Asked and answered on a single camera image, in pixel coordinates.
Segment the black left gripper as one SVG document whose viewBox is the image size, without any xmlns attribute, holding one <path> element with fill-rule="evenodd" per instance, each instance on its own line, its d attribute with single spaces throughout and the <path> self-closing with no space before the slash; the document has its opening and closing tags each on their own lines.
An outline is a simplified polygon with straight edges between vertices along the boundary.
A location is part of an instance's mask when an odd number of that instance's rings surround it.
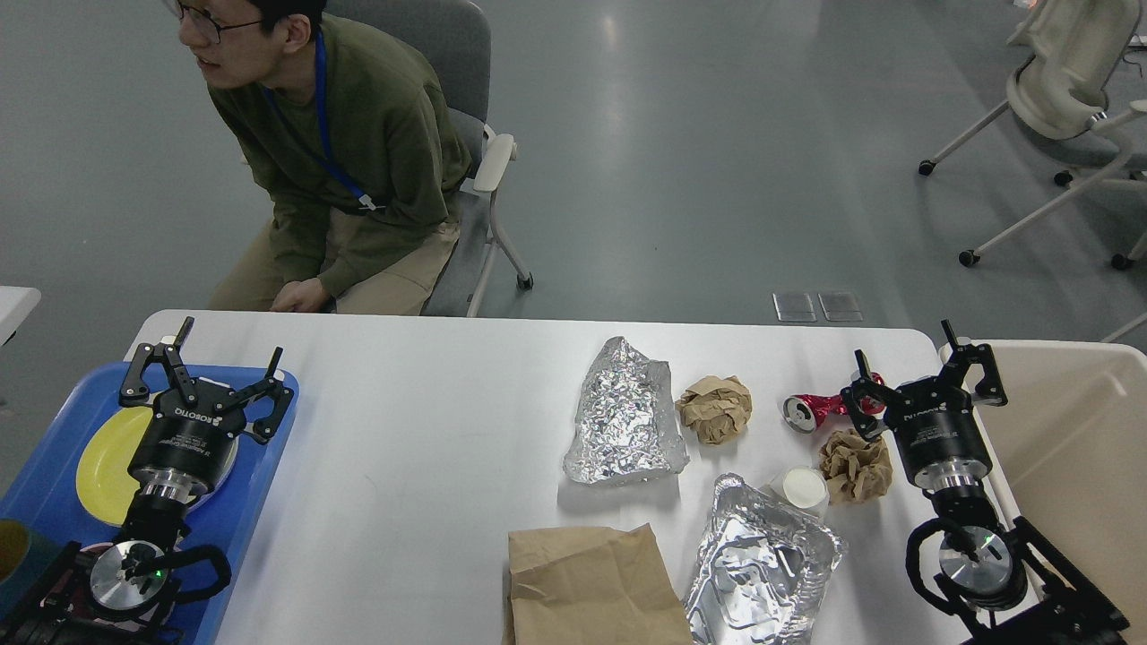
<svg viewBox="0 0 1147 645">
<path fill-rule="evenodd" d="M 203 502 L 229 476 L 239 435 L 257 444 L 270 443 L 295 396 L 276 376 L 283 347 L 275 348 L 262 380 L 237 391 L 216 381 L 195 382 L 180 355 L 194 322 L 186 317 L 171 342 L 140 343 L 119 389 L 119 407 L 153 407 L 128 461 L 130 477 L 139 482 L 141 494 L 180 503 Z M 154 391 L 145 383 L 151 365 L 159 365 L 167 376 L 166 391 Z M 247 421 L 245 407 L 253 401 L 273 401 L 273 407 L 265 417 Z"/>
</svg>

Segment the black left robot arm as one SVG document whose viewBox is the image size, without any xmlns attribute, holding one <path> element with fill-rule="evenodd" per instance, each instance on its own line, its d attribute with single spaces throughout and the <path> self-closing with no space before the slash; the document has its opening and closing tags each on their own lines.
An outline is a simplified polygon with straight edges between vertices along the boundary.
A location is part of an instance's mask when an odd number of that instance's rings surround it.
<svg viewBox="0 0 1147 645">
<path fill-rule="evenodd" d="M 210 644 L 298 380 L 173 339 L 91 372 L 3 495 L 3 644 Z"/>
</svg>

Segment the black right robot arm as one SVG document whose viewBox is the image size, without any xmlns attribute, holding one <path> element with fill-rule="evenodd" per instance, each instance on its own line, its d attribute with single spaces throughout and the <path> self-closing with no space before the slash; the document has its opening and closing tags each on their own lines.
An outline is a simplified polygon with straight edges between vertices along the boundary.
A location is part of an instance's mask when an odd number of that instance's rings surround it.
<svg viewBox="0 0 1147 645">
<path fill-rule="evenodd" d="M 936 375 L 877 383 L 861 350 L 841 397 L 868 443 L 889 430 L 912 485 L 935 516 L 907 538 L 910 585 L 957 616 L 972 644 L 1121 644 L 1129 620 L 1072 561 L 1023 516 L 1006 529 L 986 480 L 993 463 L 975 421 L 976 404 L 1007 395 L 988 343 L 959 342 L 942 322 L 950 355 Z"/>
</svg>

